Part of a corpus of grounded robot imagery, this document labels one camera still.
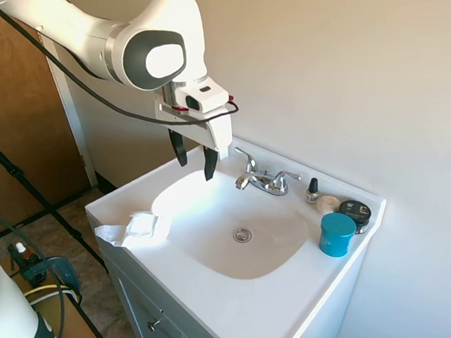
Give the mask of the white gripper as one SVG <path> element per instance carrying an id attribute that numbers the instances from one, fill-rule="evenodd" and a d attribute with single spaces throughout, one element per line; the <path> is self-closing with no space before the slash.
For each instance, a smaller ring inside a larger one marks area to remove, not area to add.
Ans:
<path id="1" fill-rule="evenodd" d="M 213 117 L 213 120 L 201 123 L 200 114 L 190 113 L 192 110 L 175 111 L 169 105 L 164 103 L 163 96 L 156 93 L 153 97 L 155 118 L 163 121 L 180 122 L 180 125 L 165 125 L 169 128 L 168 135 L 178 163 L 185 166 L 187 161 L 187 152 L 183 137 L 191 139 L 199 145 L 203 145 L 204 152 L 204 176 L 211 180 L 215 173 L 218 158 L 226 158 L 229 153 L 229 146 L 232 143 L 233 132 L 231 130 L 231 117 L 225 115 L 217 117 L 227 111 L 226 106 L 221 106 L 214 111 L 208 112 L 206 117 Z"/>

